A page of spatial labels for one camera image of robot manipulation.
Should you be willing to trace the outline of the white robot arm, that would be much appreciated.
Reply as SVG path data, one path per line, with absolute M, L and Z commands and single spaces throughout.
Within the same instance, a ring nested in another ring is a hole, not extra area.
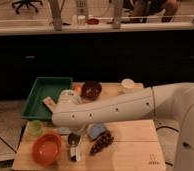
M 194 171 L 194 83 L 153 86 L 105 100 L 82 103 L 64 90 L 52 114 L 58 127 L 79 129 L 92 123 L 172 117 L 179 123 L 173 171 Z

